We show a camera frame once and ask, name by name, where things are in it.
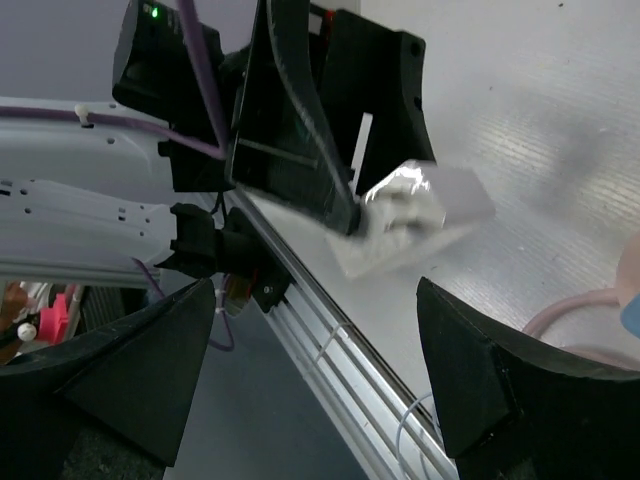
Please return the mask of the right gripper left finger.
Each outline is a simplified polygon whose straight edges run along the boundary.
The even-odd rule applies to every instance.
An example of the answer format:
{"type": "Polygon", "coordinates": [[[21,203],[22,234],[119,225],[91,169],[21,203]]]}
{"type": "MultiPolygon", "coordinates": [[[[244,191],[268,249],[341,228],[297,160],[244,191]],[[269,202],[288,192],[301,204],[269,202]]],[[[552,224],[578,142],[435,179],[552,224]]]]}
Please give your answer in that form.
{"type": "Polygon", "coordinates": [[[1,369],[1,476],[57,479],[81,432],[175,464],[206,353],[209,279],[1,369]]]}

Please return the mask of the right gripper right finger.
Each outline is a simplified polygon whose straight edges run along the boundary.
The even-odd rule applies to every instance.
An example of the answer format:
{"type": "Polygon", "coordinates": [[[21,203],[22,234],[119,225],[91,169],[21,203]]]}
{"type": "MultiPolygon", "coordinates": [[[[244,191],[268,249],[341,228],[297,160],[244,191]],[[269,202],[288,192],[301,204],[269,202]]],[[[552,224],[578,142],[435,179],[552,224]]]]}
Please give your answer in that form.
{"type": "Polygon", "coordinates": [[[533,339],[427,278],[417,316],[462,479],[636,479],[639,375],[533,339]]]}

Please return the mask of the white charger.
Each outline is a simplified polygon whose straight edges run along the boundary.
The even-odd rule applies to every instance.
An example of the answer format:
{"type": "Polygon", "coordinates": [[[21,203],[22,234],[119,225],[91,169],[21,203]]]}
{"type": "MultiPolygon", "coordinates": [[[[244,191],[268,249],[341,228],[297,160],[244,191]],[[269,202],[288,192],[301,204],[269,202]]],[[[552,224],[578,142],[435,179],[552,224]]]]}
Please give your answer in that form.
{"type": "Polygon", "coordinates": [[[350,279],[388,272],[435,254],[495,216],[470,169],[406,161],[360,198],[361,221],[328,244],[350,279]]]}

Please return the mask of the blue charger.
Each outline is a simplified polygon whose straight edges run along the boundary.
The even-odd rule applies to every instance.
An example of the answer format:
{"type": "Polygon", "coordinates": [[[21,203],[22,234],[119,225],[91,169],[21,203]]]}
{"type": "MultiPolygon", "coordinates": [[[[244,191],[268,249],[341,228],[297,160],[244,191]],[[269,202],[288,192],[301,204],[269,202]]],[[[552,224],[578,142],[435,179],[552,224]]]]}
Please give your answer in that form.
{"type": "Polygon", "coordinates": [[[624,328],[636,338],[640,338],[640,295],[634,296],[621,310],[620,321],[624,328]]]}

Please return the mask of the pink round power strip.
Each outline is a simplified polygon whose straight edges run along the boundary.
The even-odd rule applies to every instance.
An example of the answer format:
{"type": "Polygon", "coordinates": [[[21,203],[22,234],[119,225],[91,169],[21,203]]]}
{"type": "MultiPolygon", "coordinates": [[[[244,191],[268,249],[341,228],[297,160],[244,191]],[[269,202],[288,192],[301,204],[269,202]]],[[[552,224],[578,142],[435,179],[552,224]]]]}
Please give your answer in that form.
{"type": "Polygon", "coordinates": [[[640,291],[639,236],[632,237],[620,256],[615,279],[615,290],[621,307],[626,307],[640,291]]]}

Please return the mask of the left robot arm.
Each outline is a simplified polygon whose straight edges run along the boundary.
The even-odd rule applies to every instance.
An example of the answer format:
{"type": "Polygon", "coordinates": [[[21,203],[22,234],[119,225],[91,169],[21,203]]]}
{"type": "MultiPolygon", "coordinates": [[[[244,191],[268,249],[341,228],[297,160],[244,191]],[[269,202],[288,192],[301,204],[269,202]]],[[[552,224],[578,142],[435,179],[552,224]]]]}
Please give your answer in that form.
{"type": "Polygon", "coordinates": [[[61,262],[72,246],[205,278],[262,275],[259,238],[190,194],[270,205],[314,243],[378,236],[368,190],[435,161],[422,111],[426,42],[345,9],[260,1],[224,53],[191,1],[132,1],[106,104],[3,98],[1,217],[61,262]]]}

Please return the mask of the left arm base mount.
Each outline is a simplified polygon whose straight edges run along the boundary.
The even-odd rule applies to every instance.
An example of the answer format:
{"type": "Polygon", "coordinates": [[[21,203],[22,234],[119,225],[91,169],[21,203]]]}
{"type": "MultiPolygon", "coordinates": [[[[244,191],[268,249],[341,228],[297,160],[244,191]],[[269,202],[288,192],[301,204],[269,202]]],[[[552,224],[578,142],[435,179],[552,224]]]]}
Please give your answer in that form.
{"type": "Polygon", "coordinates": [[[240,208],[229,210],[218,233],[222,239],[218,267],[231,277],[230,298],[253,299],[263,313],[269,313],[284,300],[292,282],[289,271],[240,208]]]}

